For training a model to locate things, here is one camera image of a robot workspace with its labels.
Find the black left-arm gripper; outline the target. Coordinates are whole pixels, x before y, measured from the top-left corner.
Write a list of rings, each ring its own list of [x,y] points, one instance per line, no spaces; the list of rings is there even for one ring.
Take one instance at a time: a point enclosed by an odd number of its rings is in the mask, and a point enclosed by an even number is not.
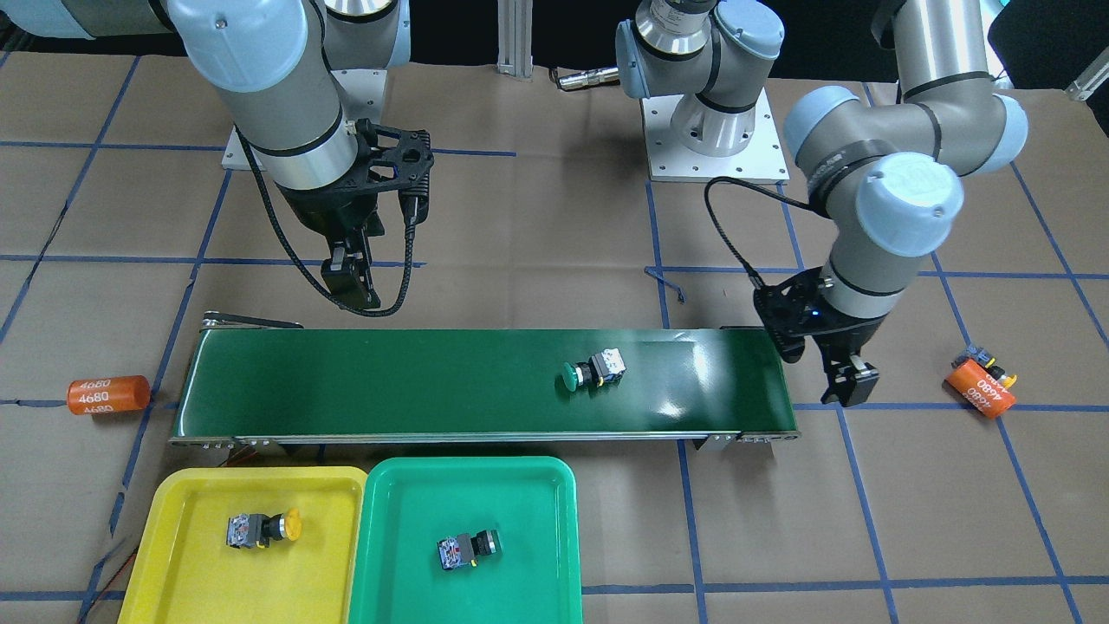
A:
[[[824,299],[824,282],[820,269],[800,272],[776,285],[761,282],[754,289],[754,308],[784,362],[796,364],[805,337],[814,337],[827,376],[821,403],[859,406],[879,380],[879,369],[864,361],[859,351],[885,318],[845,315]]]

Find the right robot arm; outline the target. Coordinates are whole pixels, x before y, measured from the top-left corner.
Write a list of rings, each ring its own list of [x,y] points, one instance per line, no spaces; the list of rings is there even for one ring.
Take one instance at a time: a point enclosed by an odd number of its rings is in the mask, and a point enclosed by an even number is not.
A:
[[[431,139],[356,117],[338,70],[384,70],[411,55],[405,1],[4,1],[32,35],[87,39],[175,33],[217,90],[282,235],[264,183],[269,175],[301,224],[328,241],[321,279],[336,307],[365,317],[399,311],[413,273],[413,236],[427,217]],[[373,287],[372,237],[381,236],[378,195],[399,195],[405,257],[399,295]]]

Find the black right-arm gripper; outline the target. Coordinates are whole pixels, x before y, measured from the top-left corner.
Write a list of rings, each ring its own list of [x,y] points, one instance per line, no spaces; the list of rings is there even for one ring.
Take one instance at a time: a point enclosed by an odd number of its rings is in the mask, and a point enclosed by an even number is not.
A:
[[[282,196],[305,228],[321,233],[330,246],[321,276],[333,297],[354,309],[377,309],[381,303],[372,278],[369,237],[386,233],[378,216],[375,185],[384,175],[353,172],[325,188],[282,187]]]

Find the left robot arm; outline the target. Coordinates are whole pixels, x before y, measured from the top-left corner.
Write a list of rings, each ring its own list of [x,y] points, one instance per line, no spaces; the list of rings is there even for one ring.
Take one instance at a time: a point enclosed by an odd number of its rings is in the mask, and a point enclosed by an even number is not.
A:
[[[872,35],[898,60],[901,102],[867,106],[816,88],[788,111],[785,146],[807,178],[808,209],[835,224],[820,268],[769,285],[749,263],[754,308],[780,358],[812,337],[827,375],[821,400],[857,406],[879,371],[862,348],[946,241],[967,175],[1009,165],[1028,139],[1021,104],[988,74],[977,1],[882,1]],[[625,94],[680,96],[678,142],[712,158],[749,144],[756,100],[784,25],[757,1],[642,1],[615,32]]]

